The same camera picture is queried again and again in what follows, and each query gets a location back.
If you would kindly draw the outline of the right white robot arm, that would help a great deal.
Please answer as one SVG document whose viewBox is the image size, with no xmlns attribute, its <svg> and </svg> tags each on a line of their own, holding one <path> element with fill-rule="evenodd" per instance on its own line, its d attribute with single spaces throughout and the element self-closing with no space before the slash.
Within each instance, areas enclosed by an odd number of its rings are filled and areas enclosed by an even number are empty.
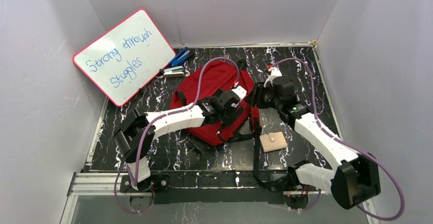
<svg viewBox="0 0 433 224">
<path fill-rule="evenodd" d="M 378 165 L 370 154 L 337 142 L 338 136 L 327 132 L 307 105 L 297 100 L 291 81 L 274 85 L 258 82 L 246 98 L 251 108 L 275 109 L 280 119 L 313 145 L 330 165 L 330 169 L 303 160 L 287 168 L 287 174 L 276 180 L 260 182 L 273 191 L 301 190 L 314 186 L 331 193 L 344 209 L 350 209 L 381 192 Z"/>
</svg>

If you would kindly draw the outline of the beige small wallet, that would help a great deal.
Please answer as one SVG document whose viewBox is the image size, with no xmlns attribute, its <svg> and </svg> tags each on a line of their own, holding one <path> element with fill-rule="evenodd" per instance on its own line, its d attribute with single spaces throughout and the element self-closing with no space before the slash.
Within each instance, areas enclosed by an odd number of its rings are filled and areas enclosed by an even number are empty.
<svg viewBox="0 0 433 224">
<path fill-rule="evenodd" d="M 259 140 L 264 153 L 287 148 L 287 142 L 282 132 L 273 132 L 260 135 Z"/>
</svg>

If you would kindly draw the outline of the red student backpack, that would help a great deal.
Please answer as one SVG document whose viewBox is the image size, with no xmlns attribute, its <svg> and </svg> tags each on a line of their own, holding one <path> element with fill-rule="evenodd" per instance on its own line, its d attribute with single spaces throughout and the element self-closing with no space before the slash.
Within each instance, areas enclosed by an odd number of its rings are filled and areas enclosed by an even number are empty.
<svg viewBox="0 0 433 224">
<path fill-rule="evenodd" d="M 213 96 L 217 89 L 231 90 L 238 85 L 247 91 L 247 95 L 251 95 L 255 84 L 247 72 L 247 67 L 245 60 L 239 60 L 234 65 L 224 61 L 207 63 L 180 83 L 173 93 L 170 108 L 184 107 Z M 261 133 L 259 109 L 251 107 L 244 98 L 240 103 L 239 112 L 241 114 L 231 126 L 219 122 L 185 129 L 185 131 L 201 141 L 194 144 L 196 149 L 206 146 L 219 150 L 233 142 L 245 140 L 257 142 L 256 136 Z"/>
</svg>

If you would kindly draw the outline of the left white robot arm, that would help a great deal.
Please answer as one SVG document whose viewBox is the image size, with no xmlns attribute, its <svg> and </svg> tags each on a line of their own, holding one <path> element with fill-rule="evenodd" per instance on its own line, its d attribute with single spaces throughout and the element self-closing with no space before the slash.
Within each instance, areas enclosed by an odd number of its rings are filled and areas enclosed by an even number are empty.
<svg viewBox="0 0 433 224">
<path fill-rule="evenodd" d="M 232 125 L 236 120 L 234 115 L 240 111 L 240 103 L 246 95 L 246 90 L 238 86 L 226 91 L 218 89 L 213 96 L 177 109 L 145 113 L 134 110 L 114 136 L 129 172 L 130 184 L 139 191 L 147 191 L 152 187 L 146 155 L 153 140 L 182 129 L 219 122 Z"/>
</svg>

